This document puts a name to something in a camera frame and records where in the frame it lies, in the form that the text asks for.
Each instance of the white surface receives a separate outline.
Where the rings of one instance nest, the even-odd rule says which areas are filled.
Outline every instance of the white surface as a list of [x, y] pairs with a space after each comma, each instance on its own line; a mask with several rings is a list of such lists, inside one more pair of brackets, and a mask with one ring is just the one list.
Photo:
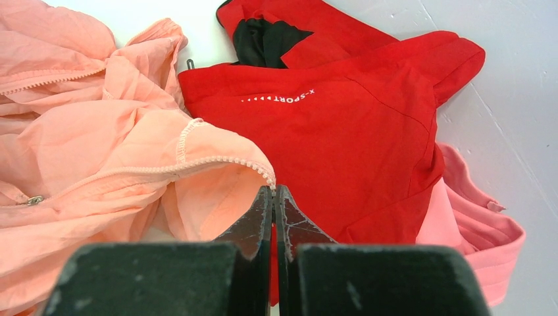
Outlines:
[[[223, 0], [48, 0], [104, 22], [122, 45], [170, 17], [196, 67], [234, 61], [215, 18]], [[481, 73], [439, 111], [438, 138], [460, 149], [472, 177], [527, 230], [509, 293], [494, 315], [558, 315], [558, 2], [555, 0], [328, 0], [399, 39], [436, 29], [475, 41]]]

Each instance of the zipper teeth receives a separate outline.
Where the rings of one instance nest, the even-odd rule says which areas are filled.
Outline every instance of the zipper teeth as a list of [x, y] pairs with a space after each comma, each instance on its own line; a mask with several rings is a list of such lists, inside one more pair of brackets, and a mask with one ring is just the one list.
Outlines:
[[[91, 178], [87, 178], [87, 179], [83, 179], [82, 181], [79, 181], [73, 185], [71, 185], [69, 188], [63, 190], [62, 192], [55, 194], [54, 196], [51, 196], [47, 199], [40, 199], [38, 202], [43, 202], [43, 201], [50, 201], [52, 199], [57, 199], [63, 195], [66, 195], [67, 193], [79, 188], [80, 186], [83, 186], [87, 183], [93, 182], [95, 180], [99, 180], [102, 178], [106, 178], [109, 176], [114, 176], [116, 174], [120, 174], [120, 173], [143, 173], [143, 174], [161, 174], [161, 173], [170, 173], [170, 172], [179, 172], [179, 171], [184, 171], [186, 169], [190, 169], [190, 168], [194, 168], [194, 167], [199, 167], [201, 165], [206, 165], [208, 163], [235, 163], [238, 165], [242, 165], [248, 168], [253, 169], [254, 171], [258, 172], [258, 174], [260, 174], [265, 180], [267, 185], [271, 188], [272, 190], [272, 194], [274, 195], [275, 193], [275, 189], [276, 189], [276, 184], [275, 184], [275, 174], [273, 172], [270, 172], [269, 170], [267, 170], [266, 167], [260, 165], [259, 163], [255, 162], [255, 161], [251, 161], [251, 160], [247, 160], [247, 159], [241, 159], [238, 157], [231, 157], [231, 156], [209, 156], [209, 157], [204, 157], [204, 158], [200, 158], [200, 159], [196, 159], [190, 163], [186, 163], [185, 165], [178, 165], [178, 166], [171, 166], [171, 167], [122, 167], [119, 169], [116, 169], [114, 171], [111, 171], [109, 173], [106, 174], [100, 174], [98, 176], [94, 176]], [[13, 206], [6, 206], [6, 207], [17, 207], [17, 206], [21, 206], [21, 205], [13, 205]]]
[[21, 92], [23, 90], [27, 90], [27, 89], [32, 89], [32, 88], [36, 88], [36, 87], [40, 87], [40, 86], [44, 86], [47, 84], [56, 84], [59, 82], [65, 82], [65, 81], [71, 81], [71, 80], [77, 80], [77, 79], [81, 79], [81, 78], [85, 78], [87, 76], [92, 76], [94, 74], [97, 74], [98, 72], [101, 72], [105, 69], [105, 67], [101, 67], [100, 69], [96, 69], [92, 72], [88, 72], [86, 74], [80, 74], [78, 76], [71, 76], [71, 77], [66, 77], [66, 78], [60, 78], [60, 79], [55, 79], [55, 80], [48, 80], [48, 81], [43, 81], [43, 82], [37, 82], [35, 84], [30, 84], [21, 88], [17, 88], [17, 89], [13, 89], [13, 90], [8, 90], [5, 92], [0, 92], [0, 95], [8, 95], [8, 94], [12, 94], [12, 93], [17, 93], [17, 92]]

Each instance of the clothing pile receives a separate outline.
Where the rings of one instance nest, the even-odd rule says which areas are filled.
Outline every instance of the clothing pile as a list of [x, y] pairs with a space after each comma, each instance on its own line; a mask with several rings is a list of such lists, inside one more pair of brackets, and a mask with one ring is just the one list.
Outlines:
[[[398, 41], [322, 0], [217, 17], [239, 61], [177, 79], [169, 19], [117, 49], [86, 14], [0, 0], [0, 315], [33, 312], [84, 244], [212, 240], [276, 183], [337, 242], [457, 249], [501, 302], [524, 230], [436, 143], [436, 109], [484, 50]], [[271, 281], [276, 303], [276, 260]]]

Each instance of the zipper pull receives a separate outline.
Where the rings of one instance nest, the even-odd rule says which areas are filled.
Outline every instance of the zipper pull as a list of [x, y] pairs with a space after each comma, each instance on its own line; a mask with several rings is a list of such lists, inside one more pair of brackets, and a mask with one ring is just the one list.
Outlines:
[[27, 206], [33, 206], [41, 203], [44, 201], [45, 198], [43, 196], [34, 196], [27, 200]]

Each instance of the pink garment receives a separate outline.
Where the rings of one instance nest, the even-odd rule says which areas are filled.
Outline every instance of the pink garment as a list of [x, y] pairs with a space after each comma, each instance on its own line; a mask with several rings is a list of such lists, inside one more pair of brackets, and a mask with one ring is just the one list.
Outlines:
[[434, 186], [417, 244], [449, 246], [460, 251], [474, 270], [490, 306], [505, 297], [525, 231], [504, 207], [471, 181], [463, 158], [452, 147], [438, 144], [445, 172]]
[[32, 312], [78, 247], [140, 240], [158, 209], [177, 239], [212, 240], [275, 185], [254, 143], [181, 110], [185, 45], [169, 19], [116, 49], [86, 14], [0, 0], [0, 315]]

